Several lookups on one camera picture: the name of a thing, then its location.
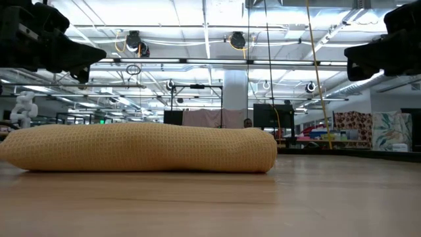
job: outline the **white column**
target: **white column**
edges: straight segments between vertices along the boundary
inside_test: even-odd
[[[226,70],[223,90],[224,109],[247,108],[247,74],[244,70]]]

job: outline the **white robot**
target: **white robot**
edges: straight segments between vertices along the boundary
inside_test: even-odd
[[[38,116],[38,106],[32,103],[34,97],[34,92],[20,92],[20,95],[16,98],[17,104],[11,113],[13,124],[20,121],[20,128],[31,127],[31,118]]]

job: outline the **rolled towel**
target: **rolled towel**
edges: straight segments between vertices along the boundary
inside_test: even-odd
[[[155,123],[44,125],[0,144],[0,159],[31,171],[267,172],[276,155],[276,141],[256,128]]]

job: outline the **person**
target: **person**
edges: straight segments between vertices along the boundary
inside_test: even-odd
[[[252,128],[253,127],[253,121],[251,121],[251,119],[245,119],[244,120],[244,128]]]

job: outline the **colorful fabric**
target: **colorful fabric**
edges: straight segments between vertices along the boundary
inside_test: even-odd
[[[400,111],[373,114],[373,150],[393,151],[393,144],[412,148],[412,118]]]
[[[335,128],[338,130],[358,130],[361,142],[349,143],[347,148],[371,148],[372,143],[372,115],[351,111],[335,113]]]
[[[256,128],[155,123],[43,125],[11,132],[0,159],[35,171],[267,172],[273,136]]]

